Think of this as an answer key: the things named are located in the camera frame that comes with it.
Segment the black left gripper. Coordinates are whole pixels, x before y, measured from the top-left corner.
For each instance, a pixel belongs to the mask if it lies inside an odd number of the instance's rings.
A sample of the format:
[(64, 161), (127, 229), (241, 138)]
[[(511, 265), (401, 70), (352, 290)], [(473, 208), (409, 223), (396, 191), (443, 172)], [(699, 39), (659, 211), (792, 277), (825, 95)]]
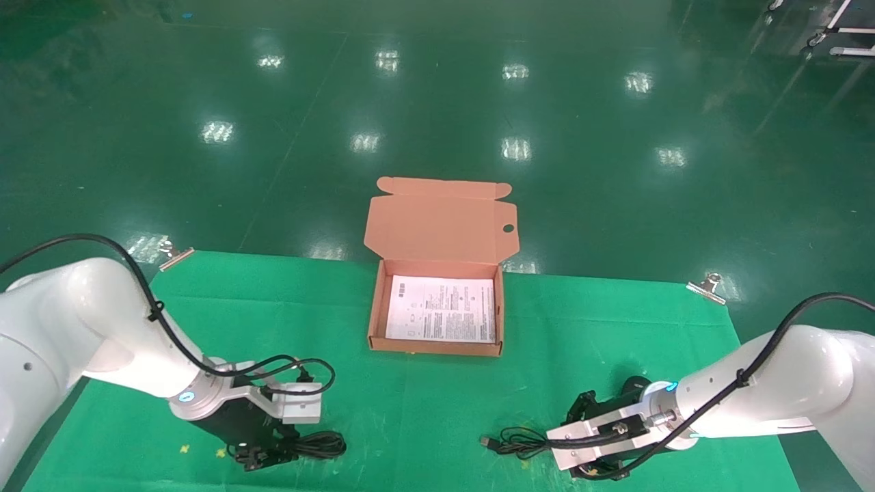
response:
[(279, 418), (246, 398), (222, 402), (212, 414), (193, 424), (229, 445), (229, 456), (245, 472), (274, 465), (271, 449), (263, 448), (274, 446), (278, 452), (296, 452), (300, 438), (296, 426), (281, 426)]

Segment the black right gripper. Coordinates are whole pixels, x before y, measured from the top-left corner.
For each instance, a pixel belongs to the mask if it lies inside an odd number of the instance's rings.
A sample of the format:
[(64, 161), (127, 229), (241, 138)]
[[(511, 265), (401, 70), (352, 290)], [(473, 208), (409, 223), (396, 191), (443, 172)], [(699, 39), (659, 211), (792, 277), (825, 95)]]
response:
[[(636, 405), (643, 398), (647, 387), (651, 382), (644, 376), (631, 376), (621, 386), (621, 395), (616, 398), (600, 400), (595, 390), (588, 390), (578, 395), (571, 408), (566, 413), (563, 424), (569, 426), (575, 422), (582, 422), (596, 418), (610, 412), (628, 406)], [(645, 454), (609, 454), (597, 458), (597, 460), (583, 463), (577, 466), (577, 478), (599, 482), (600, 480), (613, 480), (618, 482), (628, 478), (631, 474), (632, 464), (643, 460)]]

